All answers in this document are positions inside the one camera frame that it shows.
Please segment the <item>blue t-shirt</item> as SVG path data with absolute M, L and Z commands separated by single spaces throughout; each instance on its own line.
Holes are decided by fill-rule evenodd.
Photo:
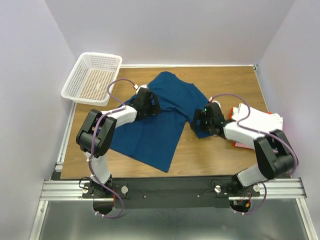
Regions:
M 192 83 L 164 71 L 148 84 L 161 113 L 115 129 L 110 148 L 160 171 L 168 172 L 186 122 L 208 103 Z

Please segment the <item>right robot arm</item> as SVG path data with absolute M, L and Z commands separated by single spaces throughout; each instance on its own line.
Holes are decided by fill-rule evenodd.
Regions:
M 273 180 L 282 174 L 292 174 L 298 158 L 285 133 L 279 128 L 281 118 L 261 112 L 243 103 L 225 119 L 218 101 L 196 109 L 191 122 L 194 132 L 202 132 L 252 148 L 256 164 L 231 177 L 219 188 L 226 193 L 241 196 L 248 188 L 260 182 Z

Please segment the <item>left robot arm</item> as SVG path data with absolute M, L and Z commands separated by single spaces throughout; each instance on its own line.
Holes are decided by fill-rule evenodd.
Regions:
M 135 97 L 121 107 L 109 111 L 92 109 L 88 113 L 76 136 L 76 143 L 87 158 L 90 178 L 96 182 L 93 191 L 99 197 L 107 197 L 111 191 L 107 151 L 116 128 L 160 113 L 158 96 L 146 85 L 138 87 Z

